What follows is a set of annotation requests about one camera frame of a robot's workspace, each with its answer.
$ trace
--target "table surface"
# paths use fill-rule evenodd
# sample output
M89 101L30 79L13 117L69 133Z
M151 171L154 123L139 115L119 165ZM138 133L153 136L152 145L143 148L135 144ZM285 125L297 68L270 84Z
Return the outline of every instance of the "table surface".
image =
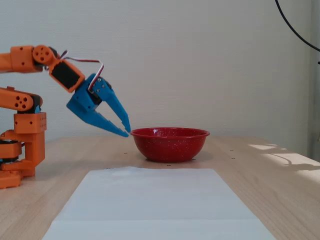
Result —
M320 239L320 163L259 138L227 136L208 137L195 160L177 164L146 161L132 137L48 142L36 176L0 190L0 239L41 239L88 171L126 166L214 169L276 239Z

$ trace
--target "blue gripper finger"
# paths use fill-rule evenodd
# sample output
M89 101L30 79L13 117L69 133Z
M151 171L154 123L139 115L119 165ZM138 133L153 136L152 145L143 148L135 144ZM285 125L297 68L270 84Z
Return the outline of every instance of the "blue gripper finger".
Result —
M88 86L94 76L95 74L89 76L87 80L75 90L73 96L66 105L67 108L87 124L123 137L128 137L128 133L116 127L111 121L105 119L100 113L96 112L96 108L102 101L107 102L111 109L121 119L125 129L130 132L131 128L128 114L122 107L114 91L103 78L99 78L99 82L96 81L94 89L92 88L93 93L88 91Z
M99 77L95 84L92 87L92 91L102 100L105 101L110 108L114 111L114 113L118 116L118 118L122 121L122 125L124 126L127 132L131 131L129 117L121 103L119 102L114 90L111 88L110 84Z

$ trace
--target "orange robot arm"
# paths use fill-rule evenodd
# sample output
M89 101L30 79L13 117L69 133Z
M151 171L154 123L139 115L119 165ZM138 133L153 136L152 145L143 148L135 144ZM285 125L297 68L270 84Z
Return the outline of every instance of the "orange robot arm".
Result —
M69 93L85 80L78 68L65 59L60 59L53 48L45 45L14 46L10 53L0 54L0 73L35 73L42 72L43 67Z
M36 73L48 70L49 75L72 93L85 76L70 62L60 59L48 46L14 46L10 53L0 54L0 73ZM0 108L16 110L14 130L0 135L0 189L17 187L20 179L35 175L35 167L45 159L47 115L35 114L43 101L39 95L0 87ZM25 159L16 161L25 146Z

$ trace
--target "white sheet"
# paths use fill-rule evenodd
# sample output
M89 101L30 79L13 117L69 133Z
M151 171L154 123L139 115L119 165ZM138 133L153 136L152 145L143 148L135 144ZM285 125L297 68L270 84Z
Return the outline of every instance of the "white sheet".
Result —
M44 240L271 240L212 169L90 171Z

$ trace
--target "red bowl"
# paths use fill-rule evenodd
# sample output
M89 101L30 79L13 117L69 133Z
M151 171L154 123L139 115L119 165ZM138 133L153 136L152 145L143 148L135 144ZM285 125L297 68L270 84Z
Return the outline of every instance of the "red bowl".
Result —
M152 127L136 129L130 134L148 160L181 163L192 160L201 151L210 133L194 128Z

